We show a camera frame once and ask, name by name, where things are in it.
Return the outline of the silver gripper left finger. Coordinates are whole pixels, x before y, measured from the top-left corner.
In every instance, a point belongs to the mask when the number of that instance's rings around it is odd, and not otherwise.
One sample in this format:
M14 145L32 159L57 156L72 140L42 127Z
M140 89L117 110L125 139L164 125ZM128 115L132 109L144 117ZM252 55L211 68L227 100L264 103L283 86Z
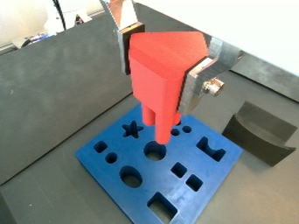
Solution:
M145 31L145 25L137 21L132 0L98 0L114 26L118 45L121 71L130 74L128 62L129 38L134 33Z

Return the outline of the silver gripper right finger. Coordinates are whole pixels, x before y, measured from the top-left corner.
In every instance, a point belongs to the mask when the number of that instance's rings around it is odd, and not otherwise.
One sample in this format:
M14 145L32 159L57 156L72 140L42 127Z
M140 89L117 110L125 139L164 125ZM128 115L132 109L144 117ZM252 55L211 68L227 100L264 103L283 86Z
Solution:
M184 75L181 95L177 110L182 116L188 115L199 105L205 94L217 96L224 82L217 76L227 72L239 62L243 51L212 37L209 40L208 56L204 57Z

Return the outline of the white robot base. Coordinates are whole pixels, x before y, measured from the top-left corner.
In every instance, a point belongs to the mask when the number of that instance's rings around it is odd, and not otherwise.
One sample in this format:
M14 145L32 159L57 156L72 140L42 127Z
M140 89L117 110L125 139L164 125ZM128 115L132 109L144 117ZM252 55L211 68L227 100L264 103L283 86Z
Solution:
M45 0L46 21L44 29L56 34L92 20L84 0Z

